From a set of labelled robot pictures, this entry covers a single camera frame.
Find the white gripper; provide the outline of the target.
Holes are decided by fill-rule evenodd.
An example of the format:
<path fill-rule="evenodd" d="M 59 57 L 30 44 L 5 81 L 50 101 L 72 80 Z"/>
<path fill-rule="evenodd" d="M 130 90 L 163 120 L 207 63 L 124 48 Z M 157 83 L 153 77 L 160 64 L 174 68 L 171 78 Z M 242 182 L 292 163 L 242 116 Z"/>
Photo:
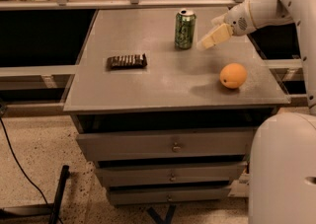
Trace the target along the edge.
<path fill-rule="evenodd" d="M 211 20 L 215 26 L 197 42 L 198 50 L 206 50 L 227 41 L 233 35 L 244 36 L 256 30 L 251 15 L 251 4 L 245 1 L 231 8 L 227 14 Z"/>

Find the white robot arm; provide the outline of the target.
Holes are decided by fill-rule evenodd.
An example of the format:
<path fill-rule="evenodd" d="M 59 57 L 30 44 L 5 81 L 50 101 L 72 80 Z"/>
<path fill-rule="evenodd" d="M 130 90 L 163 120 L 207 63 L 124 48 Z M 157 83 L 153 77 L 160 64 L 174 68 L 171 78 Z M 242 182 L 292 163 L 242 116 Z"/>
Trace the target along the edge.
<path fill-rule="evenodd" d="M 250 152 L 248 224 L 316 224 L 316 0 L 246 0 L 212 20 L 197 48 L 268 26 L 295 25 L 307 113 L 257 129 Z"/>

